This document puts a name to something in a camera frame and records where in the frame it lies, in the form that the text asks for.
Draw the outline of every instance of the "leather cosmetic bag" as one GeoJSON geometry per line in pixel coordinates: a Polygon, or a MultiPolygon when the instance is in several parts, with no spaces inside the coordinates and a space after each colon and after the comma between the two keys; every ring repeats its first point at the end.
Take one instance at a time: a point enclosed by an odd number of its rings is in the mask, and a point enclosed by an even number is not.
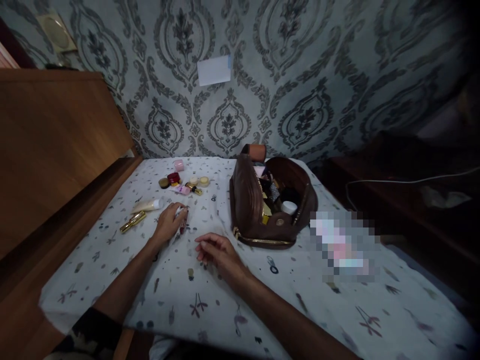
{"type": "Polygon", "coordinates": [[[297,234],[310,223],[310,212],[317,211],[317,194],[308,174],[299,165],[284,157],[273,157],[265,165],[278,184],[280,194],[297,194],[297,210],[293,215],[278,211],[267,224],[264,218],[264,196],[254,163],[263,163],[265,145],[245,145],[238,155],[230,179],[230,213],[236,239],[253,247],[287,249],[295,244],[297,234]]]}

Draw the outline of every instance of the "bedsheet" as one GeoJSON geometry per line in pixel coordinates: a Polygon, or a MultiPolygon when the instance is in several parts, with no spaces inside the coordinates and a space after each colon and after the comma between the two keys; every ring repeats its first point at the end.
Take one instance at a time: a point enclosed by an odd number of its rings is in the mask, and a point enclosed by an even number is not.
{"type": "MultiPolygon", "coordinates": [[[[311,178],[318,211],[346,212],[320,181],[311,178]]],[[[85,238],[44,286],[39,305],[63,333],[95,302],[145,245],[161,210],[147,213],[125,234],[119,228],[133,206],[163,198],[190,206],[187,230],[178,233],[152,264],[125,319],[128,327],[206,343],[260,358],[288,359],[287,352],[214,266],[196,260],[194,239],[216,232],[232,241],[252,273],[362,359],[454,359],[470,350],[475,333],[452,303],[392,251],[379,245],[373,282],[324,282],[312,266],[310,229],[287,250],[252,248],[230,230],[228,180],[234,159],[183,157],[144,160],[125,181],[85,238]],[[203,194],[163,190],[160,178],[183,159],[186,181],[208,176],[203,194]]]]}

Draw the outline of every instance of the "wall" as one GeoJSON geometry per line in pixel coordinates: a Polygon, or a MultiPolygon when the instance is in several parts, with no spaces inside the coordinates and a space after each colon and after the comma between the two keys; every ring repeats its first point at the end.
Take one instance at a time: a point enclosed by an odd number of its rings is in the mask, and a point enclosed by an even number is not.
{"type": "Polygon", "coordinates": [[[0,0],[41,67],[57,62],[34,15],[55,9],[101,71],[145,157],[236,155],[246,143],[310,166],[420,121],[467,71],[446,0],[0,0]],[[232,79],[198,85],[198,60],[232,79]]]}

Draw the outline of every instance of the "electrical cable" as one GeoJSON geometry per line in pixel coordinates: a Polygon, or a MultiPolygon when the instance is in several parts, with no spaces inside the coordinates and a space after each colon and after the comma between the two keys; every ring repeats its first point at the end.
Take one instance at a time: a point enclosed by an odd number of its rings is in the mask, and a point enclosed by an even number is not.
{"type": "Polygon", "coordinates": [[[434,179],[441,179],[441,178],[452,178],[452,177],[457,177],[457,176],[463,176],[463,175],[468,175],[473,172],[476,172],[477,170],[480,169],[480,166],[474,167],[470,170],[467,170],[465,172],[461,173],[456,173],[456,174],[447,174],[447,175],[438,175],[438,176],[432,176],[432,177],[427,177],[424,179],[420,180],[414,180],[414,181],[398,181],[398,180],[355,180],[355,181],[350,181],[345,184],[345,194],[348,202],[353,206],[355,211],[358,211],[357,207],[355,206],[354,202],[350,199],[349,195],[349,185],[350,184],[355,184],[355,183],[395,183],[395,184],[417,184],[417,183],[422,183],[428,180],[434,180],[434,179]]]}

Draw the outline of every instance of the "cream tube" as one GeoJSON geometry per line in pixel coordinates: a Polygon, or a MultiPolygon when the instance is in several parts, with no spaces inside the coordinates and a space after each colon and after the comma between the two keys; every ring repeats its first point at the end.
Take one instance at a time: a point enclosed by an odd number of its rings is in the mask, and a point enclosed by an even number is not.
{"type": "Polygon", "coordinates": [[[190,194],[190,188],[183,186],[183,185],[178,185],[178,186],[170,186],[168,190],[171,190],[175,193],[183,194],[183,195],[188,195],[190,194]]]}
{"type": "Polygon", "coordinates": [[[163,199],[141,201],[131,211],[131,214],[138,213],[141,211],[153,211],[158,210],[164,207],[163,199]]]}

